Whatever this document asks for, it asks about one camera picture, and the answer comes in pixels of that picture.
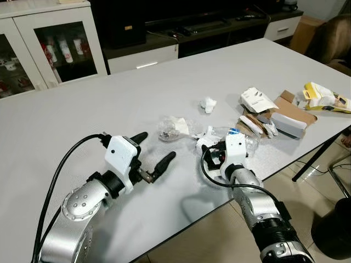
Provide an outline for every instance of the white drawer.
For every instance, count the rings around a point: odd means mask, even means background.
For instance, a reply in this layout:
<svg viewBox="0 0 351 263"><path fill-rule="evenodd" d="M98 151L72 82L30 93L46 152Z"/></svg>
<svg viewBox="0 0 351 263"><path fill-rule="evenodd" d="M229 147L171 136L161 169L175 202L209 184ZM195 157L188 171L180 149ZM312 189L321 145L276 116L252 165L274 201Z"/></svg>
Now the white drawer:
<svg viewBox="0 0 351 263"><path fill-rule="evenodd" d="M284 20L274 21L269 23L264 37L275 41L285 37L292 36L295 33L296 27L301 19L301 16L288 18Z"/></svg>
<svg viewBox="0 0 351 263"><path fill-rule="evenodd" d="M111 74L114 74L121 71L135 70L156 65L177 58L178 45L170 45L169 47L157 48L115 59L109 59L107 62L109 64Z"/></svg>

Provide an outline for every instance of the black trash bin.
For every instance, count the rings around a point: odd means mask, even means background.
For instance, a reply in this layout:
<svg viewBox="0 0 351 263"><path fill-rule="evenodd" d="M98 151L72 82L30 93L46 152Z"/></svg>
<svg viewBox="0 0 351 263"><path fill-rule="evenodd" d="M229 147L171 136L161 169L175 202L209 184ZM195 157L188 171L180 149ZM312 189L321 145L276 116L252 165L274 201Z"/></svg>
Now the black trash bin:
<svg viewBox="0 0 351 263"><path fill-rule="evenodd" d="M351 198L339 200L311 234L316 246L328 257L351 258Z"/></svg>

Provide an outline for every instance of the tv stand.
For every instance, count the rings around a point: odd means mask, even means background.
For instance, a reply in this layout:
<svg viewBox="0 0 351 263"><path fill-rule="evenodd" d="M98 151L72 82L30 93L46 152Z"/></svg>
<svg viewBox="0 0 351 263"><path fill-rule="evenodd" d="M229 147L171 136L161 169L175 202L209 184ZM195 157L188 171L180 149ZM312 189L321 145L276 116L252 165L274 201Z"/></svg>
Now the tv stand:
<svg viewBox="0 0 351 263"><path fill-rule="evenodd" d="M165 61L183 58L258 38L288 43L303 12L279 12L269 19L240 20L217 18L198 24L187 24L149 31L146 43L118 49L103 48L110 73L133 70Z"/></svg>

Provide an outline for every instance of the yellow packaging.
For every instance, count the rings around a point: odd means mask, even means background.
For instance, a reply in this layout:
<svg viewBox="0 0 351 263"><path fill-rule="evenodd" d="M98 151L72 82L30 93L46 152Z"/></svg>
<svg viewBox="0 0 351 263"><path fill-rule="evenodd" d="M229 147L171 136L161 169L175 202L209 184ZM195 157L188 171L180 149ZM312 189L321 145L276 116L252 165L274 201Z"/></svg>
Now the yellow packaging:
<svg viewBox="0 0 351 263"><path fill-rule="evenodd" d="M305 85L303 95L309 101L305 107L306 110L351 113L351 100L314 82L309 82Z"/></svg>

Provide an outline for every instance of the white table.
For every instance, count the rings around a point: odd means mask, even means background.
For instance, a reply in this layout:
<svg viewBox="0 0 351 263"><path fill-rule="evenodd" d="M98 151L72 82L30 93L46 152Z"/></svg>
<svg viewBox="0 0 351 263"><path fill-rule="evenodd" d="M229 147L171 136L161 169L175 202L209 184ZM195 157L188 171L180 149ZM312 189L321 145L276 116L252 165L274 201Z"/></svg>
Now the white table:
<svg viewBox="0 0 351 263"><path fill-rule="evenodd" d="M132 136L149 132L141 144L142 167L152 170L169 151L177 157L153 185L139 183L118 199L95 233L92 262L129 262L230 199L226 189L206 182L195 142L157 139L163 115L183 116L203 126L230 125L242 113L240 94L255 86L275 99L317 82L350 96L351 80L331 68L266 39L247 42L141 70L91 79L0 101L0 262L29 262L49 182L62 156L82 137L106 131ZM199 100L218 101L209 116ZM265 179L350 125L350 115L313 112L318 121L303 139L280 134L263 140L250 160ZM63 197L94 171L104 172L104 148L84 144L64 166L48 219Z"/></svg>

